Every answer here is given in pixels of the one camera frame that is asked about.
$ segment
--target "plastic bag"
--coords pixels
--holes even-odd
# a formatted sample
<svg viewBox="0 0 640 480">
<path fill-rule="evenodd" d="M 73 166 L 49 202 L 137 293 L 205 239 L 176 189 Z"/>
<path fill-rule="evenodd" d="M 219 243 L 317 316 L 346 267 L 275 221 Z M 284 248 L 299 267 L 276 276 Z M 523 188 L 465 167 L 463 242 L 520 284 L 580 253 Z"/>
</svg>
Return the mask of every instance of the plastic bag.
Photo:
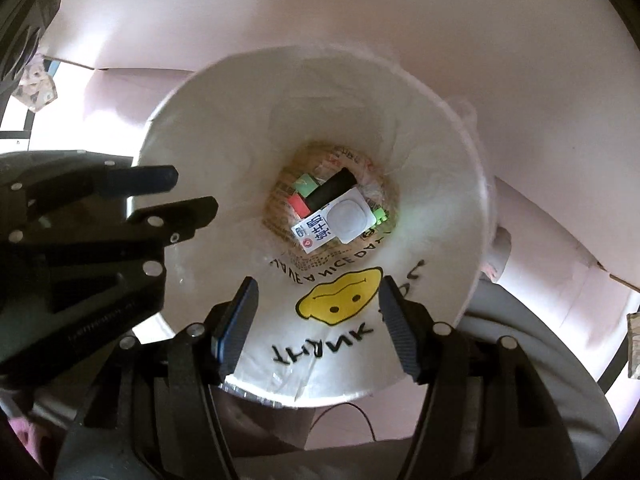
<svg viewBox="0 0 640 480">
<path fill-rule="evenodd" d="M 321 161 L 335 150 L 370 161 L 380 181 L 369 189 L 394 213 L 314 260 L 286 240 L 291 218 L 268 211 L 283 168 L 318 146 Z M 203 195 L 220 204 L 208 228 L 166 251 L 164 319 L 181 330 L 232 298 L 244 276 L 256 278 L 258 312 L 227 381 L 274 404 L 334 404 L 399 380 L 378 307 L 382 276 L 455 324 L 495 232 L 492 180 L 465 123 L 368 53 L 291 46 L 224 59 L 159 107 L 139 163 L 173 164 L 180 178 L 136 207 Z"/>
</svg>

